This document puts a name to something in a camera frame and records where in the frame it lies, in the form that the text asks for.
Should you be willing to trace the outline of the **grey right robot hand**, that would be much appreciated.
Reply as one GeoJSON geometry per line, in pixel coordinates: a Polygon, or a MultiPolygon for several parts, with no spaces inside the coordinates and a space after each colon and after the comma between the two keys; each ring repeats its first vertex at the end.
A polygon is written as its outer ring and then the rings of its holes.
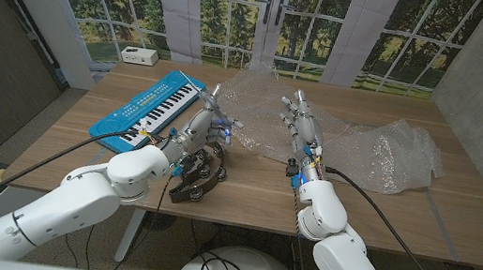
{"type": "Polygon", "coordinates": [[[294,156],[298,160],[307,155],[304,147],[311,150],[323,145],[323,132],[319,123],[316,122],[312,110],[306,101],[305,92],[299,89],[294,93],[295,100],[282,97],[281,101],[287,107],[288,114],[281,113],[280,120],[284,122],[292,135],[292,148],[294,156]]]}

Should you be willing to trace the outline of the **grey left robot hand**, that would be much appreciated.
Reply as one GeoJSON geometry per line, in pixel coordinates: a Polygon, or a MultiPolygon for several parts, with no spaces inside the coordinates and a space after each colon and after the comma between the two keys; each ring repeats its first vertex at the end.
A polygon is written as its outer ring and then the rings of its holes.
{"type": "Polygon", "coordinates": [[[232,127],[244,127],[242,122],[221,111],[217,103],[220,87],[218,83],[212,92],[199,93],[204,107],[192,116],[176,135],[175,140],[187,153],[195,153],[207,143],[214,141],[230,144],[232,127]]]}

